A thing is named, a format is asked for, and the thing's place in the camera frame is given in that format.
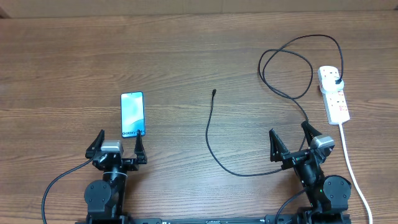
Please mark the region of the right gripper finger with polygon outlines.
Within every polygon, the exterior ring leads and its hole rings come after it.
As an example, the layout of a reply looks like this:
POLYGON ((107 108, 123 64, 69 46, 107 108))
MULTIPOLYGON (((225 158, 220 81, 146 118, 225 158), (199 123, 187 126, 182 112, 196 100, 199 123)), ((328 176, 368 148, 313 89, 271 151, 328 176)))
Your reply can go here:
POLYGON ((288 155, 290 151, 286 148, 281 138, 276 134, 274 129, 269 131, 270 138, 270 160, 271 162, 279 162, 284 160, 284 156, 288 155))
POLYGON ((318 146, 317 137, 322 135, 321 132, 316 130, 308 121, 302 122, 301 127, 304 131, 308 146, 318 146))

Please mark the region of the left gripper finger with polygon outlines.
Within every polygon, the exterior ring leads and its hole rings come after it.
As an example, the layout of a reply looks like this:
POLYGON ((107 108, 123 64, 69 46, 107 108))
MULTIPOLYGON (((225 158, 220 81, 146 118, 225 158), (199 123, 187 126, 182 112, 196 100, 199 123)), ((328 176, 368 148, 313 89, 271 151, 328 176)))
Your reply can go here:
POLYGON ((96 139, 91 143, 85 152, 85 157, 91 159, 100 149, 104 141, 104 130, 102 129, 96 139))
POLYGON ((134 153, 136 155, 136 164, 147 164, 147 156, 142 143, 141 130, 137 131, 134 153))

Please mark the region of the Samsung Galaxy smartphone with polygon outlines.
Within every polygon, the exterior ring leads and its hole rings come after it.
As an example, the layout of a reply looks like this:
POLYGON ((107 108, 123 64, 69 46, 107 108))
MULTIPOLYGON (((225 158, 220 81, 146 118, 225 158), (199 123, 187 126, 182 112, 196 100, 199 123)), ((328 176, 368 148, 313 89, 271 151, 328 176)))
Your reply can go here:
POLYGON ((123 138, 135 138, 140 132, 146 134, 144 94, 141 91, 121 95, 121 135, 123 138))

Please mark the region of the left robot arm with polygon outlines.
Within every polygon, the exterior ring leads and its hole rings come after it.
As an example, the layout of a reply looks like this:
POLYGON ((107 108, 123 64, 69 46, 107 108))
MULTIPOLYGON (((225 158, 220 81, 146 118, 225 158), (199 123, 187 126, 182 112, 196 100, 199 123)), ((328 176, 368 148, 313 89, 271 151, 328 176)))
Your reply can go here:
POLYGON ((137 132, 134 158, 123 158, 120 140, 106 140, 102 129, 85 152, 85 157, 103 173, 101 180, 91 182, 85 189, 88 206, 86 223, 134 223, 132 216, 123 212, 127 173, 138 171, 147 163, 142 134, 137 132))

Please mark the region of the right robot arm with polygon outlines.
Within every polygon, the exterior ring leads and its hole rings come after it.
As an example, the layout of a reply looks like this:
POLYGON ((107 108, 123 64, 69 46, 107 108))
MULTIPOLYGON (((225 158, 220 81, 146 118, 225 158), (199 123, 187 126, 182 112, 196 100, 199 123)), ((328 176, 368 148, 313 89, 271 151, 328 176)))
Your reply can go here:
POLYGON ((308 147, 297 152, 290 152, 276 132, 269 131, 270 161, 281 162, 282 170, 293 168, 303 190, 284 202, 275 215, 267 215, 266 220, 270 223, 350 223, 349 215, 343 212, 348 209, 351 182, 340 175, 326 176, 321 168, 333 151, 333 138, 317 131, 308 121, 301 127, 308 147), (282 215, 283 209, 302 194, 307 195, 310 206, 298 208, 295 214, 282 215))

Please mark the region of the white charger plug adapter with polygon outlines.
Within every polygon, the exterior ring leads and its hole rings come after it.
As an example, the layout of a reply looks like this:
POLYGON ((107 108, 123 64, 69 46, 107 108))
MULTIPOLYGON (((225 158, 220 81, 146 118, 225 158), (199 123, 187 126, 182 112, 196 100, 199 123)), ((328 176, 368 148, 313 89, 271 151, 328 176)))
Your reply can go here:
POLYGON ((320 91, 323 94, 332 94, 337 91, 341 91, 345 86, 343 80, 334 78, 324 78, 320 80, 320 91))

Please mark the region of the white power strip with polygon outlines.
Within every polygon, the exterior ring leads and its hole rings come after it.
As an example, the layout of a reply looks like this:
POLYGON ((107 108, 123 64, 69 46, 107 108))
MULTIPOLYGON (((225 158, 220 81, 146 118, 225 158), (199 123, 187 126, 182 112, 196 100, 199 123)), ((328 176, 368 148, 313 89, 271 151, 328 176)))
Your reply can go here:
MULTIPOLYGON (((322 66, 318 69, 319 86, 320 80, 324 78, 340 79, 336 67, 322 66)), ((343 124, 350 120, 348 106, 343 89, 332 94, 322 94, 328 123, 331 125, 343 124)))

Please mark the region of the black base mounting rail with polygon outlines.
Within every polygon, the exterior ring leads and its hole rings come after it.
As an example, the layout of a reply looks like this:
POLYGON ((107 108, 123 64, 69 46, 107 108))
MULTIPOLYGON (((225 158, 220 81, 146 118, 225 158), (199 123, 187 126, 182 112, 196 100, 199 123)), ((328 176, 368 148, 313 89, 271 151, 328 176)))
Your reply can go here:
MULTIPOLYGON (((109 220, 109 221, 91 221, 86 218, 84 221, 75 222, 79 224, 83 223, 135 223, 135 224, 273 224, 275 222, 275 215, 266 215, 261 218, 191 218, 191 219, 174 219, 174 220, 162 220, 160 218, 133 218, 126 221, 120 220, 109 220)), ((343 215, 342 220, 332 218, 330 221, 321 221, 320 217, 313 217, 312 223, 352 223, 349 215, 343 215)), ((295 215, 279 215, 277 223, 280 224, 293 224, 293 223, 306 223, 305 221, 299 221, 295 218, 295 215)))

